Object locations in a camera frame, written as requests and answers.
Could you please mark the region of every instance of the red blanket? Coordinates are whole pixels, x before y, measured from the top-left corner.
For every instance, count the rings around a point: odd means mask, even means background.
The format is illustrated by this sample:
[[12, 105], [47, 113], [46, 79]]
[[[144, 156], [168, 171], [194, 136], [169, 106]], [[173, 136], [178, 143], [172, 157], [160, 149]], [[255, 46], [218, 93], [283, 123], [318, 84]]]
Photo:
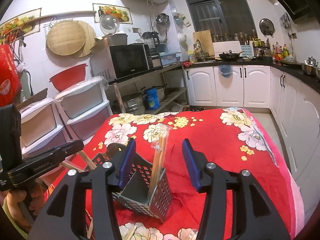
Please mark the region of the red blanket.
[[[293, 238], [296, 218], [290, 181], [279, 171], [276, 159], [250, 116], [250, 113], [246, 114], [242, 109], [235, 108], [178, 114], [111, 116], [84, 148], [92, 159], [98, 153], [105, 153], [106, 146], [110, 143], [125, 144], [130, 138], [134, 138], [137, 153], [152, 162], [154, 149], [151, 142], [159, 136], [157, 124], [167, 124], [173, 129], [164, 161], [173, 196], [167, 219], [161, 224], [156, 219], [135, 214], [115, 203], [122, 235], [125, 236], [134, 223], [138, 226], [134, 235], [136, 240], [137, 237], [141, 240], [191, 240], [191, 229], [199, 229], [205, 194], [198, 194], [194, 190], [188, 176], [181, 150], [182, 141], [188, 138], [194, 150], [203, 152], [210, 162], [223, 169], [233, 172], [250, 170], [274, 203]], [[86, 167], [79, 156], [72, 162], [79, 167]], [[66, 171], [61, 174], [54, 185], [57, 185], [65, 173]], [[225, 239], [231, 236], [231, 205], [232, 194], [228, 192]], [[90, 196], [87, 196], [86, 208], [91, 215]]]

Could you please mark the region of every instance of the blue bucket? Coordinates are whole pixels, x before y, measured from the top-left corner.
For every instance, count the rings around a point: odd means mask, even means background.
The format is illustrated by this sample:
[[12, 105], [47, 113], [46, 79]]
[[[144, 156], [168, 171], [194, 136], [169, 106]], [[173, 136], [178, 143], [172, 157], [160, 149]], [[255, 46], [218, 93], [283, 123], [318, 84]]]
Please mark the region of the blue bucket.
[[147, 103], [149, 110], [156, 110], [160, 107], [159, 98], [157, 94], [156, 88], [149, 88], [145, 90], [145, 94], [147, 94]]

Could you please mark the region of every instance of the cabinet door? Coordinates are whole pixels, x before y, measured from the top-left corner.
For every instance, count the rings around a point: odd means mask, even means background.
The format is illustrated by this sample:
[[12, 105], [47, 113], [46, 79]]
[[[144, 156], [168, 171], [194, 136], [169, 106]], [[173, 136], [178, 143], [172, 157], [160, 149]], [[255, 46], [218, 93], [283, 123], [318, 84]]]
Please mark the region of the cabinet door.
[[270, 66], [243, 66], [244, 107], [269, 108]]
[[214, 80], [217, 90], [218, 106], [243, 107], [243, 70], [242, 66], [232, 66], [232, 76], [225, 78], [214, 69]]
[[315, 154], [309, 160], [304, 171], [297, 179], [296, 183], [300, 188], [304, 213], [305, 223], [313, 214], [316, 206], [320, 201], [320, 144], [315, 150]]
[[296, 123], [294, 118], [294, 112], [297, 111], [298, 101], [300, 99], [301, 92], [301, 81], [293, 76], [284, 73], [283, 80], [283, 92], [281, 97], [281, 112], [279, 118], [279, 128], [282, 134], [282, 137], [287, 148], [288, 155], [292, 155], [292, 139], [290, 139], [289, 133], [296, 129]]
[[216, 106], [216, 90], [213, 67], [186, 70], [190, 104], [192, 106]]
[[288, 140], [292, 152], [289, 155], [290, 166], [296, 180], [315, 154], [320, 141], [320, 95], [302, 84], [297, 107], [293, 110], [294, 128]]
[[270, 97], [270, 110], [279, 124], [280, 110], [281, 110], [281, 97], [282, 97], [282, 78], [284, 73], [274, 67], [271, 68], [271, 97]]

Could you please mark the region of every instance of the microwave oven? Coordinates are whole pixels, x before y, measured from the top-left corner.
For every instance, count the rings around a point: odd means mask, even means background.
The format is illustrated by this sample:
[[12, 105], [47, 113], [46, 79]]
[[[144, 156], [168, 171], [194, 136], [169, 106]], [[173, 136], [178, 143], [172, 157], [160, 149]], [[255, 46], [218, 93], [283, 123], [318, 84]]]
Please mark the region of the microwave oven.
[[149, 45], [141, 43], [106, 47], [93, 54], [90, 63], [94, 76], [102, 76], [109, 83], [153, 70]]

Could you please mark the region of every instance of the window frame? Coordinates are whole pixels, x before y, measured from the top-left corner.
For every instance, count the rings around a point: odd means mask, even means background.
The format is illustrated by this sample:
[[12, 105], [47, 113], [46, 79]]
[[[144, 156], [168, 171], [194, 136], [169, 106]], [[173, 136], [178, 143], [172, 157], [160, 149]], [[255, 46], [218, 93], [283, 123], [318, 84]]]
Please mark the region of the window frame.
[[[194, 28], [195, 28], [195, 30], [197, 32], [201, 31], [201, 27], [199, 25], [199, 19], [198, 19], [197, 15], [195, 13], [193, 13], [193, 11], [191, 9], [191, 6], [192, 5], [203, 4], [203, 3], [208, 3], [208, 2], [215, 2], [216, 6], [217, 6], [217, 9], [218, 9], [218, 12], [220, 14], [220, 19], [221, 19], [220, 23], [222, 25], [223, 32], [230, 34], [230, 32], [228, 30], [228, 25], [227, 25], [226, 19], [224, 17], [224, 14], [223, 14], [223, 11], [222, 11], [222, 8], [221, 8], [221, 5], [220, 5], [220, 0], [197, 0], [197, 1], [193, 1], [193, 2], [190, 2], [189, 0], [186, 0], [186, 2], [187, 2], [187, 5], [188, 5], [188, 9], [189, 9], [190, 15], [191, 15], [191, 20], [192, 20], [192, 22], [194, 24]], [[249, 4], [248, 4], [247, 0], [245, 0], [245, 3], [247, 4], [247, 6], [249, 8], [250, 16], [251, 16], [251, 19], [252, 19], [252, 22], [253, 22], [253, 26], [254, 26], [254, 30], [256, 31], [255, 22], [253, 20], [252, 12], [250, 10], [250, 7], [249, 7]]]

